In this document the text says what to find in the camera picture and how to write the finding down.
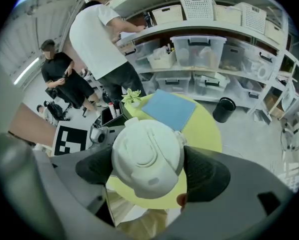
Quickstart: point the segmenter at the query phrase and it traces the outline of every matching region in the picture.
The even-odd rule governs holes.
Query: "man in black shirt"
[[[107,104],[100,101],[88,82],[73,70],[74,61],[63,52],[55,53],[55,43],[51,39],[41,45],[41,50],[46,57],[41,68],[46,85],[49,88],[59,88],[71,101],[96,112],[98,117],[100,111],[96,110],[88,99],[97,106],[107,107]]]

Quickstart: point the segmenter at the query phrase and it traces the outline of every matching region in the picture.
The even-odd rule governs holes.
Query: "shoe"
[[[103,100],[100,100],[99,102],[95,102],[96,106],[107,108],[109,105],[106,104]]]
[[[95,114],[96,114],[96,118],[99,118],[102,113],[100,111],[96,110]]]

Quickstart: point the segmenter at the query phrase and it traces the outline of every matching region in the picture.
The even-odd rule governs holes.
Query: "black shorts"
[[[98,81],[104,87],[109,98],[114,100],[122,100],[122,87],[127,90],[130,88],[132,91],[140,90],[140,97],[146,96],[143,84],[139,75],[134,67],[126,62],[108,74],[104,75]]]
[[[69,78],[65,80],[65,84],[59,85],[57,88],[78,108],[83,105],[85,98],[87,99],[95,93],[89,83],[74,72],[74,69]]]

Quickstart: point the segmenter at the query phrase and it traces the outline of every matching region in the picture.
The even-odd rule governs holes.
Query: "ceiling light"
[[[39,61],[39,57],[37,57],[31,64],[29,64],[29,66],[27,68],[25,68],[25,70],[19,75],[19,77],[15,80],[14,85],[16,85],[21,78],[26,74],[27,71],[29,71],[29,69],[36,63]]]

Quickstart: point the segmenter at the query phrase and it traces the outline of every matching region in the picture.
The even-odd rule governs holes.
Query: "blue towel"
[[[141,110],[174,131],[181,131],[195,106],[189,100],[158,89]]]

